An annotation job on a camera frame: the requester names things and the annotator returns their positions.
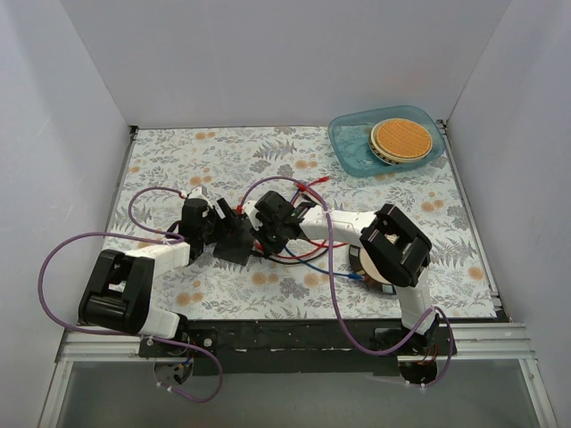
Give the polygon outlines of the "black network switch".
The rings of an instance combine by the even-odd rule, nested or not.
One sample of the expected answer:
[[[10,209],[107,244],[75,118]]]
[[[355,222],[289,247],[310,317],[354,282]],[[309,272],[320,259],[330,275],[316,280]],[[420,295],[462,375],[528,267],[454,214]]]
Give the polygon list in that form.
[[[240,216],[240,227],[226,239],[216,243],[213,256],[227,262],[245,266],[250,258],[254,237],[252,226],[246,216]]]

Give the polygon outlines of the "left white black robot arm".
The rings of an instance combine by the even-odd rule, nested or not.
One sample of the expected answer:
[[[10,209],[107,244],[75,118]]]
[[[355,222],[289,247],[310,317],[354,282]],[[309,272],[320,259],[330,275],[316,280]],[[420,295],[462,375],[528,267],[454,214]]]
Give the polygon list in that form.
[[[126,334],[159,337],[165,352],[178,357],[190,336],[178,327],[181,316],[152,304],[153,282],[194,262],[206,245],[236,237],[244,219],[225,200],[214,208],[204,198],[185,200],[181,219],[171,229],[183,241],[162,243],[136,251],[102,251],[79,304],[79,320]]]

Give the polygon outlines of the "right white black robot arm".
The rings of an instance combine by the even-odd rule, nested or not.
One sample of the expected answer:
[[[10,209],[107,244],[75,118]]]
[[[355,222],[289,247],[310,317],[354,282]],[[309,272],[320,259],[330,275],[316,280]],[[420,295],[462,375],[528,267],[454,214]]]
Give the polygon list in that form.
[[[419,355],[434,347],[438,315],[427,285],[432,244],[395,205],[386,204],[377,211],[332,210],[317,194],[313,202],[295,206],[280,193],[269,191],[258,201],[246,202],[244,213],[252,223],[252,234],[269,254],[297,239],[347,243],[365,253],[378,274],[394,287],[404,336],[387,350],[370,350],[350,333],[337,302],[335,275],[328,273],[335,316],[356,349],[385,356],[403,346]]]

